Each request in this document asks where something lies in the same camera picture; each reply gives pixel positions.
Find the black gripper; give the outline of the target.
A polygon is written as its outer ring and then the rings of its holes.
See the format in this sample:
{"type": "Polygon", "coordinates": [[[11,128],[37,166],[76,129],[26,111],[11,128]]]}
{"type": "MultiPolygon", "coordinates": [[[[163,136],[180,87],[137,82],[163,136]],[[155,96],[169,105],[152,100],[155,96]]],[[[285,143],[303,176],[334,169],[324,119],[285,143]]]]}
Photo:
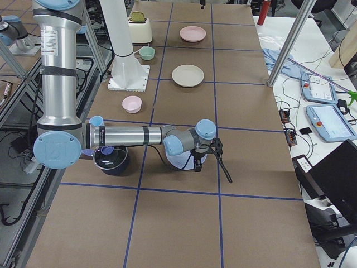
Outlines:
{"type": "Polygon", "coordinates": [[[207,154],[213,154],[219,160],[223,158],[223,143],[220,138],[212,139],[210,144],[201,143],[197,148],[191,150],[191,155],[194,157],[194,172],[201,171],[201,160],[207,154]]]}

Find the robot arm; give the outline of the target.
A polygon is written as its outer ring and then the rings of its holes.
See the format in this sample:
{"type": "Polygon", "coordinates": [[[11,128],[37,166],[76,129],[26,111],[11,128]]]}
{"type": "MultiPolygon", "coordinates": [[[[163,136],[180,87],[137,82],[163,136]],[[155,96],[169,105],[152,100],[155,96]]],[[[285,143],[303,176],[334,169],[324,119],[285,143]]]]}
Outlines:
{"type": "Polygon", "coordinates": [[[33,153],[51,169],[65,169],[76,163],[83,150],[104,146],[152,146],[162,144],[170,156],[190,152],[194,170],[201,158],[214,154],[221,159],[222,143],[216,125],[208,119],[180,131],[174,126],[95,126],[86,118],[95,91],[84,104],[78,102],[76,86],[76,37],[90,24],[84,1],[33,1],[32,12],[41,29],[41,76],[43,108],[37,122],[38,136],[33,153]]]}

